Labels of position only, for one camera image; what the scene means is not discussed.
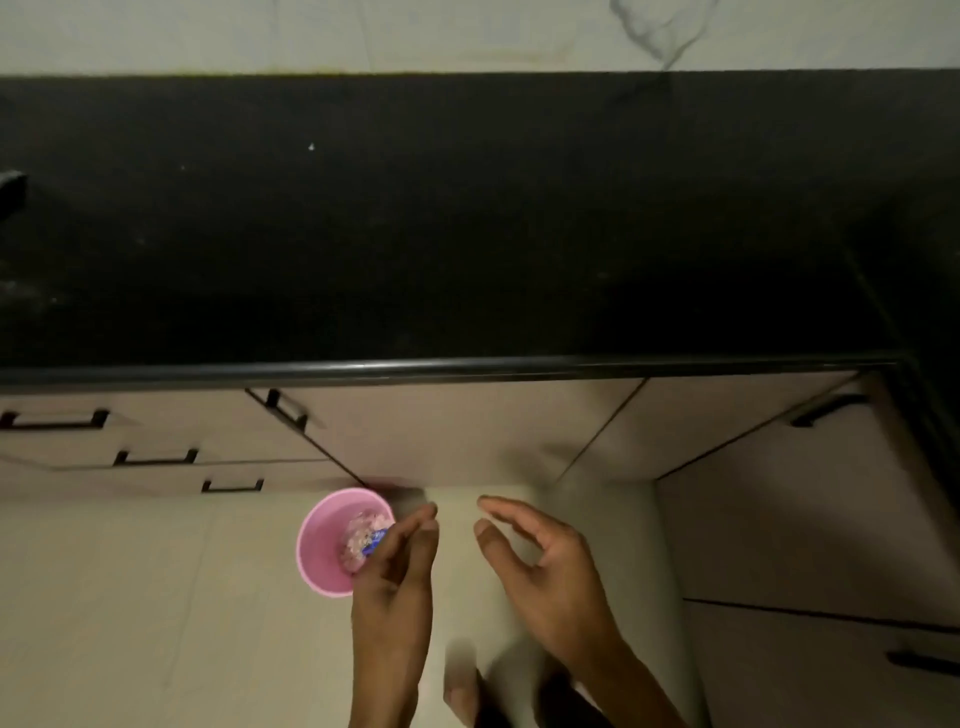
left hand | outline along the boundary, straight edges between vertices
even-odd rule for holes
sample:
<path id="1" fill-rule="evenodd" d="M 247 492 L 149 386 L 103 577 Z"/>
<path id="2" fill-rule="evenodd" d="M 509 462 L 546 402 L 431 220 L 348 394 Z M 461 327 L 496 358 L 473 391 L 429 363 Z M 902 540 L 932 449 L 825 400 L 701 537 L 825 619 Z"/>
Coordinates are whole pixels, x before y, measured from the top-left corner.
<path id="1" fill-rule="evenodd" d="M 403 728 L 417 709 L 433 626 L 436 516 L 428 503 L 392 526 L 353 578 L 349 728 Z"/>

blue wrapper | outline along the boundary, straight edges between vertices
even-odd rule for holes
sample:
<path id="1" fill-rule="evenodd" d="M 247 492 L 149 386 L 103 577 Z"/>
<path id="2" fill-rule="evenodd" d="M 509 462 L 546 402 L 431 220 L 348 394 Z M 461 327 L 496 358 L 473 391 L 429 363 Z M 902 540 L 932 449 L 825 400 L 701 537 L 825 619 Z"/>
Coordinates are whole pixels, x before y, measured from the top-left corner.
<path id="1" fill-rule="evenodd" d="M 371 531 L 370 542 L 361 549 L 361 553 L 364 556 L 370 556 L 373 553 L 373 550 L 376 548 L 376 545 L 379 544 L 383 537 L 387 534 L 386 528 L 381 528 L 378 531 Z"/>

pink candy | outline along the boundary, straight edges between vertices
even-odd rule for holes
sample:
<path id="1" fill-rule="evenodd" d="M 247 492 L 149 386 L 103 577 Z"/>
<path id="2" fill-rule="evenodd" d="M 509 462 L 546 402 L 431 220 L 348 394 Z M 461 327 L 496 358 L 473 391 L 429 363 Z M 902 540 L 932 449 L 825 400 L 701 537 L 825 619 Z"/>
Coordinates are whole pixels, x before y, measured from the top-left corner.
<path id="1" fill-rule="evenodd" d="M 389 516 L 373 511 L 365 511 L 351 519 L 344 531 L 340 551 L 340 564 L 343 568 L 349 573 L 360 571 L 360 567 L 367 561 L 367 555 L 382 538 L 382 531 L 393 524 Z"/>

wrist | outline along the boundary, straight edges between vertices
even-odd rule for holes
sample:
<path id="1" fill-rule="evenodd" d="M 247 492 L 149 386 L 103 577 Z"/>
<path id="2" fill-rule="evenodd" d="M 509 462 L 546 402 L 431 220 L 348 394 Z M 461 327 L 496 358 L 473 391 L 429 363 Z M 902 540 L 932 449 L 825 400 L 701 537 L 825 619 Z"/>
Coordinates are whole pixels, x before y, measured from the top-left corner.
<path id="1" fill-rule="evenodd" d="M 633 650 L 617 635 L 586 650 L 567 668 L 589 690 L 596 680 L 609 681 L 612 677 L 630 674 L 638 663 Z"/>
<path id="2" fill-rule="evenodd" d="M 382 694 L 354 692 L 348 728 L 402 728 L 402 708 Z"/>
<path id="3" fill-rule="evenodd" d="M 390 715 L 387 712 L 371 709 L 369 706 L 358 707 L 356 702 L 350 710 L 348 728 L 402 728 L 399 715 Z"/>

drawer handle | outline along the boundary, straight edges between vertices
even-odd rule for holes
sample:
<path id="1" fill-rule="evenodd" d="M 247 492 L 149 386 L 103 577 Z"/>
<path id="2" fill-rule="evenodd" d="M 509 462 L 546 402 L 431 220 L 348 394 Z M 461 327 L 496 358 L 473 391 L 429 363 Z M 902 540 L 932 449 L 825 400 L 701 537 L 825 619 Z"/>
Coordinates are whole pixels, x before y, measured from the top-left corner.
<path id="1" fill-rule="evenodd" d="M 299 417 L 294 417 L 293 415 L 284 412 L 280 407 L 280 398 L 282 397 L 283 395 L 280 393 L 280 390 L 272 389 L 267 393 L 267 401 L 264 402 L 264 404 L 266 405 L 267 409 L 274 410 L 276 415 L 286 421 L 291 427 L 295 427 L 300 432 L 306 432 L 306 423 L 309 419 L 308 416 L 303 414 Z"/>
<path id="2" fill-rule="evenodd" d="M 960 677 L 960 663 L 953 662 L 952 660 L 943 660 L 939 657 L 919 655 L 909 649 L 887 652 L 887 661 L 897 667 L 920 669 L 924 672 L 935 672 L 938 675 Z"/>
<path id="3" fill-rule="evenodd" d="M 838 409 L 849 407 L 852 404 L 869 404 L 870 399 L 866 395 L 837 395 L 832 400 L 824 402 L 819 407 L 814 407 L 809 412 L 804 412 L 800 417 L 790 421 L 791 427 L 813 427 L 813 424 L 827 415 L 833 414 Z"/>
<path id="4" fill-rule="evenodd" d="M 122 449 L 117 452 L 116 459 L 113 461 L 114 468 L 138 468 L 144 465 L 193 465 L 197 462 L 197 455 L 200 451 L 196 448 L 189 449 L 182 458 L 160 458 L 159 460 L 131 460 L 130 451 Z"/>
<path id="5" fill-rule="evenodd" d="M 205 480 L 201 493 L 259 493 L 263 490 L 263 478 L 257 480 L 250 488 L 211 488 L 212 480 Z"/>
<path id="6" fill-rule="evenodd" d="M 65 429 L 103 429 L 107 423 L 110 411 L 108 409 L 95 409 L 90 415 L 90 421 L 85 423 L 25 423 L 18 425 L 16 418 L 20 416 L 19 412 L 8 410 L 0 415 L 0 429 L 16 430 L 65 430 Z"/>

